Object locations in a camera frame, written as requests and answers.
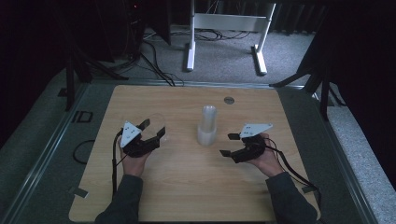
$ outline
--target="person's right hand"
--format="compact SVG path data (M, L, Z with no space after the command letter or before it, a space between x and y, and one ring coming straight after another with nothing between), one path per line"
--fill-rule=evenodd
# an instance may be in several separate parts
M268 140L269 135L267 133L260 133L260 136L265 138L265 144L270 147L271 142ZM264 150L260 157L247 162L255 165L263 174L268 177L279 175L280 173L284 172L276 158L275 152L268 147Z

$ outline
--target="wooden table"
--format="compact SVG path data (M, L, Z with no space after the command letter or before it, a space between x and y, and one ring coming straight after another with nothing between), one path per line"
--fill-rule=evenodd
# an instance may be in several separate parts
M232 105L224 102L227 96L234 98ZM218 109L217 140L210 147L203 147L196 140L204 105ZM273 123L268 131L270 137L291 166L306 178L274 90L118 86L79 185L89 195L85 199L75 197L69 213L71 220L93 221L110 204L112 143L125 120L139 124L157 113L165 117L166 136L161 147L149 156L142 176L141 221L275 220L265 184L267 177L254 166L235 164L219 153L220 149L243 148L241 141L231 141L227 134L239 133L246 122ZM121 165L118 175L120 181ZM305 197L318 207L313 193Z

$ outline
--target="sleeve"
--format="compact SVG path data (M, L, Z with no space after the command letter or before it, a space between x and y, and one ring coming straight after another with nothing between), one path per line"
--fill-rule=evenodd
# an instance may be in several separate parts
M266 180L278 224L316 223L317 210L297 190L289 173Z
M143 180L134 175L124 175L117 193L107 209L96 217L95 224L138 223Z

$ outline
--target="metal frame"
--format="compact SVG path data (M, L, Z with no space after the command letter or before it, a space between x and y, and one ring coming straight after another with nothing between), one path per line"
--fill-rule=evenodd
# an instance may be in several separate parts
M187 70L194 69L195 60L195 29L218 29L218 30L237 30L260 32L259 44L254 46L254 56L257 59L261 75L267 74L262 47L270 28L276 4L269 4L269 9L265 13L266 17L233 16L219 14L195 13L195 0L191 0L191 41L189 46L189 56L187 60Z

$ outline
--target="black cable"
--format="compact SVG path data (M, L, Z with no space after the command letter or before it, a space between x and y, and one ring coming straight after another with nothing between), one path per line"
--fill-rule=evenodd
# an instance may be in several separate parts
M119 137L122 135L122 131L123 129L121 128L121 130L116 134L116 137L114 138L114 142L113 142L113 160L112 162L112 167L113 167L113 175L112 175L112 181L113 181L113 197L117 192L117 152L116 152L116 145L117 145L117 140L119 139Z
M149 68L147 68L147 67L144 67L144 66L142 66L142 65L137 64L136 66L138 66L138 67L140 67L140 68L143 68L143 69L146 69L146 70L149 70L149 71L151 71L151 72L153 72L153 73L156 73L154 70L149 69ZM165 74L166 74L166 75L170 75L171 77L174 77L175 79L179 80L179 81L181 82L181 86L184 87L184 81L183 81L183 79L179 78L177 75L172 74L172 73L165 73Z
M264 138L264 139L267 139L267 140L271 141L271 143L274 144L275 148L277 148L276 143L275 143L272 139L270 139L270 138ZM279 161L279 165L280 165L280 167L282 168L282 170L286 171L286 169L285 169L285 168L282 166L282 164L280 163L280 160L279 160L279 157L278 157L278 153L277 153L277 152L276 152L276 159L277 159L277 161ZM292 176L292 175L290 175L290 177L293 178L295 181L299 182L300 184L302 184L302 185L304 185L304 186L308 186L307 184L303 183L302 181L300 181L300 180L297 179L296 177L294 177L294 176Z
M190 35L190 33L191 33L190 31L187 31L187 32L174 32L174 33L171 33L171 35ZM205 35L198 35L200 33L211 33L211 34L215 35L215 37L208 37L208 36L205 36ZM157 34L154 33L154 34L146 34L146 35L147 35L146 38L148 38L148 37L151 37L151 36L154 36L154 35L157 35ZM248 35L250 35L250 32L240 32L239 34L234 35L234 36L227 36L227 35L224 35L220 31L211 30L211 29L196 29L196 32L195 32L195 37L198 40L204 40L204 41L220 41L220 40L231 40L231 39L243 39L243 38L247 37Z
M167 76L164 76L161 72L157 71L154 64L152 64L148 58L146 58L146 56L143 53L140 53L141 56L143 57L143 59L146 61L146 63L148 63L148 65L155 71L155 73L160 76L163 80L165 80L169 86L175 86L175 83L170 83Z
M136 65L137 62L139 62L139 60L140 60L140 57L136 57L136 58L129 57L128 62L121 63L121 64L118 64L118 65L115 65L115 66L110 66L110 67L108 67L108 69L113 71L113 72L115 72L116 74L120 75L120 74L125 73L125 72L131 70L132 68L134 68L134 66ZM102 70L100 70L100 69L98 69L95 66L92 66L90 64L88 64L88 66L91 69L102 71Z
M154 67L158 70L159 73L161 73L162 75L164 75L165 77L169 78L172 81L173 86L175 86L175 82L173 81L172 78L170 78L169 76L167 76L165 74L165 72L163 72L160 69L160 66L158 65L158 60L157 60L157 50L155 49L154 45L152 45L151 43L147 42L147 41L143 41L143 43L149 45L152 48L152 51L154 53Z
M280 150L278 150L278 149L276 148L276 144L275 144L275 142L274 142L272 139L270 139L270 138L264 138L264 139L268 139L268 140L271 141L271 142L274 144L274 146L275 146L275 147L266 146L266 148L269 148L269 149L275 151L276 153L278 153L278 154L280 155L280 157L282 158L282 161L284 162L284 164L285 164L286 167L288 168L288 170L289 170L292 174L294 174L297 178L299 178L301 181L303 181L303 182L304 182L304 183L302 183L303 185L306 185L306 186L308 186L308 187L311 187L312 189L314 189L314 191L316 191L316 192L318 193L318 208L319 208L319 210L320 210L320 209L321 209L321 192L320 192L320 189L319 189L317 186L315 186L314 184L312 184L311 182L309 182L308 180L306 180L305 178L303 178L303 177L302 177L301 175L299 175L296 171L294 171L294 169L289 165L288 160L286 160L286 157L285 157L285 155L283 154L283 152L280 151Z
M83 141L82 143L78 144L78 145L74 148L74 150L73 150L73 159L74 159L76 162L81 163L81 164L84 164L84 165L87 164L86 161L81 161L79 158L77 158L76 153L77 153L78 149L79 149L82 145L84 145L84 144L86 144L86 143L90 143L90 142L95 142L95 140L86 140L86 141Z

